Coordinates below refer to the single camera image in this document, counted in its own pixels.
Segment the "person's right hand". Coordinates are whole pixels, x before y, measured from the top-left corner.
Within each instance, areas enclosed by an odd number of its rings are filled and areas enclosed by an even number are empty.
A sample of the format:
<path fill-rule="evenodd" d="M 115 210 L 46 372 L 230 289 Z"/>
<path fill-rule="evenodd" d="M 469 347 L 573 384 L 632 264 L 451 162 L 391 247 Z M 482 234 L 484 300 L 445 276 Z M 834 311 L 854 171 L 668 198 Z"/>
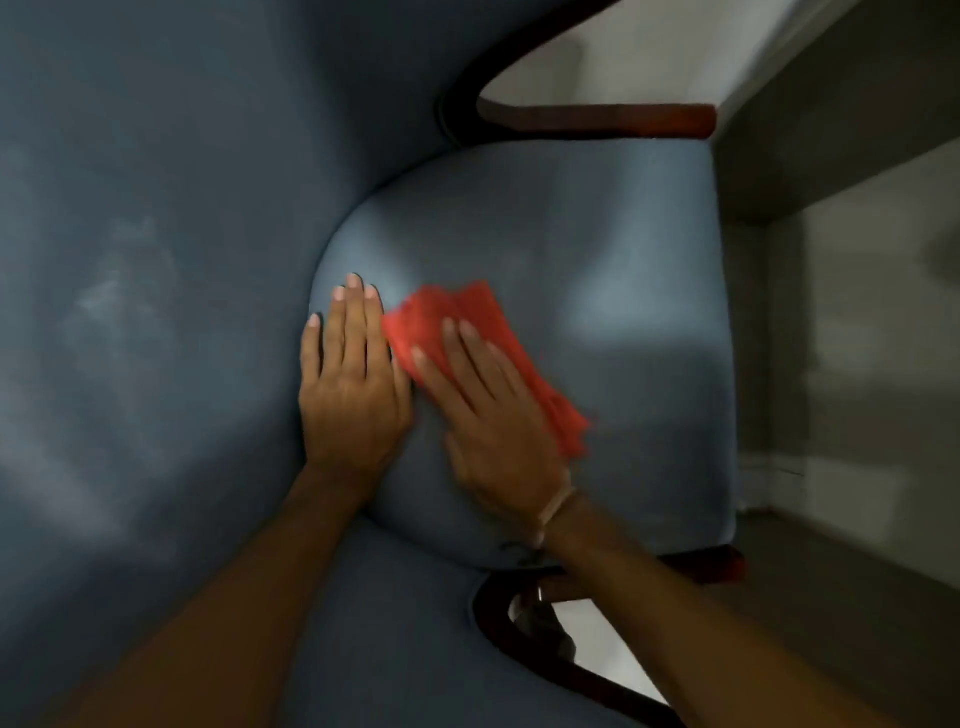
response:
<path fill-rule="evenodd" d="M 455 433 L 472 452 L 480 484 L 474 497 L 494 514 L 529 536 L 538 513 L 570 481 L 542 408 L 509 358 L 484 341 L 467 321 L 458 321 L 491 402 L 473 409 L 457 388 L 420 349 L 413 349 L 422 385 Z"/>

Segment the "person's right forearm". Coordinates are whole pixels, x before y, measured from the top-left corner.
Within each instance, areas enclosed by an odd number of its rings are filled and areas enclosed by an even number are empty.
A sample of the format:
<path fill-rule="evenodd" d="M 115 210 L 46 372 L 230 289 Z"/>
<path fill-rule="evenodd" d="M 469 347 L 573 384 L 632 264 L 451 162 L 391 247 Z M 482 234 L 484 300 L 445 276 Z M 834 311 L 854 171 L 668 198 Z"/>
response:
<path fill-rule="evenodd" d="M 582 494 L 543 545 L 686 728 L 902 728 L 647 553 Z"/>

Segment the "red cleaning cloth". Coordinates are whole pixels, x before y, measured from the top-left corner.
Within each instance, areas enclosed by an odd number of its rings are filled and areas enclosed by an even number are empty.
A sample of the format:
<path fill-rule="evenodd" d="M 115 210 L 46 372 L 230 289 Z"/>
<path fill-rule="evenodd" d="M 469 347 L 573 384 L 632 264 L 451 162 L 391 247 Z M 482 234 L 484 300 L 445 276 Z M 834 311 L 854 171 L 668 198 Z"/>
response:
<path fill-rule="evenodd" d="M 510 359 L 543 411 L 566 459 L 586 454 L 584 438 L 589 421 L 541 376 L 486 281 L 458 290 L 424 285 L 383 315 L 381 329 L 391 352 L 416 384 L 422 384 L 423 378 L 414 360 L 414 348 L 421 349 L 449 381 L 453 380 L 442 339 L 442 322 L 446 319 L 470 323 L 484 341 Z"/>

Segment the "person's left hand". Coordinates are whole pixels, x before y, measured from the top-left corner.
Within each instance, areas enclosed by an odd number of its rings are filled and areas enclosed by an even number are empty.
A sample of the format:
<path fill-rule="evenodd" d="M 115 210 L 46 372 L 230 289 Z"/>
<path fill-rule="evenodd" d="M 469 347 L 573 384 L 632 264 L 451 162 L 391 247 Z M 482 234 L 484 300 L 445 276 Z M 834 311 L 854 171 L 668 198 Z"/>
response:
<path fill-rule="evenodd" d="M 331 293 L 321 315 L 322 367 L 313 384 L 299 385 L 307 468 L 321 482 L 370 502 L 406 435 L 398 427 L 390 346 L 381 328 L 383 304 L 375 286 L 366 289 L 366 374 L 342 368 L 346 282 Z"/>

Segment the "person's left forearm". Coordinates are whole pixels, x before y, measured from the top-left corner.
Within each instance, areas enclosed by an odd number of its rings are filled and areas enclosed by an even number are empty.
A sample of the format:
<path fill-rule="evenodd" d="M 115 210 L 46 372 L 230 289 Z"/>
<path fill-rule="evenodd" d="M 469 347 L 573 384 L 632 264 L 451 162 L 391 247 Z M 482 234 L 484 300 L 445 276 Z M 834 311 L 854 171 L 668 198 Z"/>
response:
<path fill-rule="evenodd" d="M 380 475 L 307 465 L 273 518 L 55 728 L 270 728 L 316 592 Z"/>

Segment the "white thread wristband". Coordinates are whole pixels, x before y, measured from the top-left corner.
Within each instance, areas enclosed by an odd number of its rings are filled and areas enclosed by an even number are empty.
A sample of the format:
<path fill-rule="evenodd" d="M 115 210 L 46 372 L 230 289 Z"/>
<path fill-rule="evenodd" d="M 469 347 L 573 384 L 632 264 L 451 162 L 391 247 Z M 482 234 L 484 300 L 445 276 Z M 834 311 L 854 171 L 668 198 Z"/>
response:
<path fill-rule="evenodd" d="M 537 513 L 534 519 L 534 530 L 531 538 L 531 547 L 533 550 L 540 551 L 543 548 L 547 528 L 549 528 L 550 524 L 577 494 L 577 488 L 570 483 L 566 483 L 558 489 L 546 505 Z"/>

